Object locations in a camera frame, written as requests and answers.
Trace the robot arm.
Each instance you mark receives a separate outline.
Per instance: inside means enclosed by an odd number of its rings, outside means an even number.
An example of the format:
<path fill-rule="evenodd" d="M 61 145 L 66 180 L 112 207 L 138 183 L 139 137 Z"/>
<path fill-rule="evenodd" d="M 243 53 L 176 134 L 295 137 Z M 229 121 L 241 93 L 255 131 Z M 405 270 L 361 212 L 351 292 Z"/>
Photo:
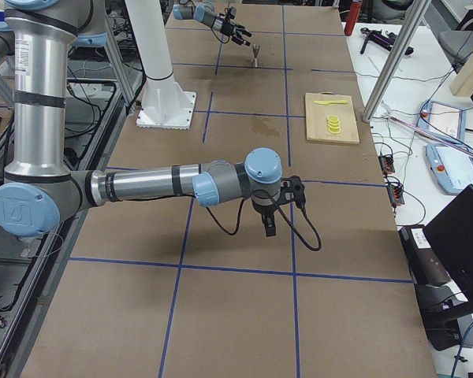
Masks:
<path fill-rule="evenodd" d="M 108 202 L 193 196 L 204 207 L 251 199 L 267 227 L 283 192 L 279 155 L 258 148 L 240 164 L 110 172 L 64 162 L 69 48 L 108 41 L 102 1 L 8 1 L 15 36 L 13 160 L 0 186 L 0 226 L 20 237 L 50 232 L 77 212 Z"/>
<path fill-rule="evenodd" d="M 182 1 L 173 5 L 172 13 L 176 20 L 195 20 L 207 26 L 215 36 L 225 36 L 225 39 L 220 39 L 221 43 L 251 45 L 248 38 L 252 37 L 252 33 L 235 21 L 237 9 L 234 6 L 227 6 L 222 13 L 217 13 L 210 1 L 198 5 L 193 1 Z"/>

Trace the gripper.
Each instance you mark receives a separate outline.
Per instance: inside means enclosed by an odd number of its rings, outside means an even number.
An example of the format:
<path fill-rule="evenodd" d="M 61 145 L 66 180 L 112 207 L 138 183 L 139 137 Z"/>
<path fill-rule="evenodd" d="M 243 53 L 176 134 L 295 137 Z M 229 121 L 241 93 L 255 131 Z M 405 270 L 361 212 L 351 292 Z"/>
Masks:
<path fill-rule="evenodd" d="M 222 21 L 222 26 L 220 33 L 224 36 L 229 37 L 231 41 L 234 41 L 239 46 L 250 46 L 250 42 L 245 38 L 251 38 L 252 33 L 250 33 L 243 25 L 238 23 L 233 23 L 229 20 Z"/>
<path fill-rule="evenodd" d="M 269 194 L 254 194 L 251 196 L 252 206 L 263 217 L 263 226 L 266 237 L 276 235 L 276 224 L 274 213 L 277 211 L 278 204 L 273 196 Z"/>

